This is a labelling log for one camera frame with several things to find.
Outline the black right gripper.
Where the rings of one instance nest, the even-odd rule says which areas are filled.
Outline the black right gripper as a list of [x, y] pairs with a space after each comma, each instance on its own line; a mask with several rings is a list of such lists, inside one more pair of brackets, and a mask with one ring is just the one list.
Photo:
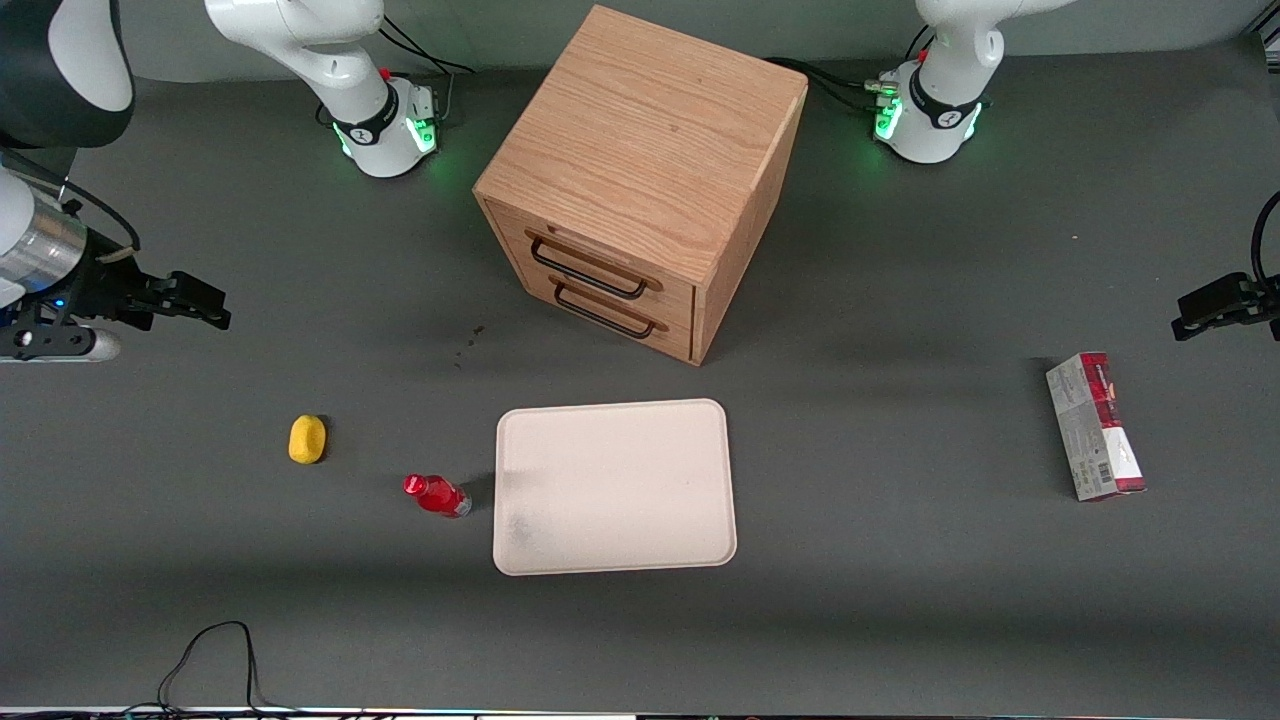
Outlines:
[[157, 278], [133, 258], [102, 264], [83, 256], [65, 275], [29, 293], [29, 319], [68, 325], [76, 318], [122, 322], [150, 331], [155, 316], [184, 316], [219, 331], [230, 327], [225, 292], [186, 272]]

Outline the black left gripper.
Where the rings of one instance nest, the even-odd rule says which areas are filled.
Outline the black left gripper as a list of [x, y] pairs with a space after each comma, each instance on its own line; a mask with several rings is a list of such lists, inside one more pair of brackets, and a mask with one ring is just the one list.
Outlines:
[[1172, 337], [1185, 342], [1207, 331], [1230, 325], [1265, 323], [1280, 341], [1279, 275], [1252, 281], [1233, 272], [1211, 281], [1178, 300], [1179, 315], [1171, 322]]

